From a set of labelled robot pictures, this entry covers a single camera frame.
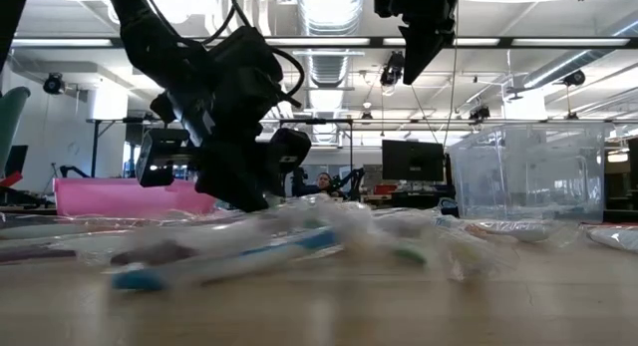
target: desk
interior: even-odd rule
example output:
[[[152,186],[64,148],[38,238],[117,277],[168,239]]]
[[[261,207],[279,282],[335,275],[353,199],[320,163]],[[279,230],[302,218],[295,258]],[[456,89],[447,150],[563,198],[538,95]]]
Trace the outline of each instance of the desk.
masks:
[[[68,262],[0,267],[0,345],[634,345],[638,255],[517,248],[517,271],[457,284],[345,255],[174,292],[122,294]]]
[[[54,207],[25,208],[24,206],[0,206],[0,212],[29,215],[57,215]]]

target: teal chair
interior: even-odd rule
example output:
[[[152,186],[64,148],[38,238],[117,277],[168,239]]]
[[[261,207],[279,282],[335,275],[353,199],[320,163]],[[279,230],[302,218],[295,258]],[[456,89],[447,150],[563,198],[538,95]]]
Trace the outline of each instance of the teal chair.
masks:
[[[31,91],[28,88],[18,87],[0,98],[0,175],[4,173],[13,137],[18,129],[20,115],[29,96],[31,96]]]

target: security camera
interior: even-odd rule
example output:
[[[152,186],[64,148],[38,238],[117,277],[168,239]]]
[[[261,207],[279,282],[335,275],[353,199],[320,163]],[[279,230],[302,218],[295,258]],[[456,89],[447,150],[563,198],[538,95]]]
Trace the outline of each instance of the security camera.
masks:
[[[578,70],[562,79],[561,83],[567,87],[582,86],[585,83],[585,74]]]
[[[66,85],[62,80],[62,73],[49,73],[49,78],[44,81],[42,89],[50,95],[61,95],[64,93]]]
[[[394,86],[399,83],[399,80],[403,76],[403,68],[406,64],[406,59],[401,51],[393,51],[390,56],[390,60],[384,66],[381,74],[381,85],[384,87]]]
[[[470,112],[469,119],[474,121],[482,121],[489,117],[490,117],[489,107],[486,105],[482,105]]]

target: black robotic arm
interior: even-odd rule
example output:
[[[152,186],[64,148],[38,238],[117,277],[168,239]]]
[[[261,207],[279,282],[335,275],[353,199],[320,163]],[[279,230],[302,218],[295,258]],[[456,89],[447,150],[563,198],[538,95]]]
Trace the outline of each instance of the black robotic arm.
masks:
[[[111,1],[129,60],[165,88],[151,109],[164,122],[178,120],[184,127],[145,136],[136,168],[141,185],[171,183],[172,166],[187,159],[198,173],[197,191],[242,210],[268,207],[265,192],[283,196],[280,175],[301,164],[310,141],[286,129],[270,143],[255,140],[262,132],[259,121],[273,106],[283,100],[299,106],[290,96],[301,83],[289,94],[279,86],[283,73],[274,54],[282,52],[249,25],[208,50],[180,37],[152,8],[153,0]],[[236,0],[233,6],[241,15]]]
[[[233,0],[232,13],[244,26],[219,44],[183,38],[163,17],[153,0],[111,0],[121,23],[121,37],[131,64],[165,88],[152,110],[165,123],[181,122],[183,131],[152,130],[142,146],[136,175],[142,186],[172,182],[172,166],[187,160],[197,170],[195,188],[245,211],[268,207],[264,193],[283,195],[280,176],[305,159],[305,134],[279,129],[270,143],[258,143],[259,121],[281,101],[300,104],[292,96],[301,88],[301,65],[268,46],[250,27]],[[411,84],[445,44],[454,40],[453,11],[458,0],[375,0],[383,17],[402,15],[406,39],[404,83]],[[0,29],[0,68],[26,0],[0,0],[5,15]],[[283,78],[275,54],[300,71],[297,85],[281,91]]]

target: red object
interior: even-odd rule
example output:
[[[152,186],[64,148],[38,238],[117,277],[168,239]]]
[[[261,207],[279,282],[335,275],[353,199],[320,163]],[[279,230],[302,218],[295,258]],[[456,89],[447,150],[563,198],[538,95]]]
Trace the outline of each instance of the red object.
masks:
[[[0,186],[11,187],[20,180],[22,180],[22,175],[20,174],[20,172],[14,172],[11,175],[0,180]]]
[[[388,195],[396,189],[396,185],[375,185],[375,195]]]

